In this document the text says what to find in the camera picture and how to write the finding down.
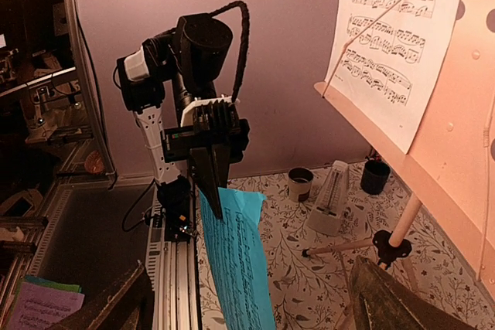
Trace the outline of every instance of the cup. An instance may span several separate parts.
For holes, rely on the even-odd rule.
[[[390,175],[390,167],[384,162],[368,160],[364,164],[361,188],[370,195],[378,195],[384,190]]]
[[[309,198],[313,174],[306,168],[294,168],[288,172],[288,198],[303,202]]]

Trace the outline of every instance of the white metronome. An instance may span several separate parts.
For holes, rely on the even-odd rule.
[[[328,236],[337,236],[349,189],[349,165],[335,161],[316,198],[307,226]]]

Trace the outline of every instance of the gray cup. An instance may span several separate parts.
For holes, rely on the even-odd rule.
[[[306,168],[294,168],[288,172],[288,198],[303,202],[309,198],[313,174]]]

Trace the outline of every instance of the robotic arm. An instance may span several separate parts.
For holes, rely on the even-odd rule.
[[[218,97],[213,81],[219,76],[233,35],[214,18],[234,7],[242,11],[241,51],[231,97]],[[248,52],[249,13],[233,2],[212,13],[185,15],[177,27],[143,42],[138,52],[117,60],[125,106],[132,111],[152,158],[158,198],[167,224],[175,220],[186,233],[190,184],[176,167],[186,160],[195,183],[222,218],[218,187],[227,186],[230,163],[239,162],[248,145],[249,125],[237,114],[235,102]],[[172,82],[178,127],[164,129],[164,82]]]

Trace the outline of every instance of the gray mat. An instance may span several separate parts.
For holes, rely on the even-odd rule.
[[[39,276],[79,284],[94,298],[137,260],[145,261],[148,227],[124,233],[121,221],[145,186],[74,190],[56,227]],[[128,217],[129,228],[152,204],[153,188]]]

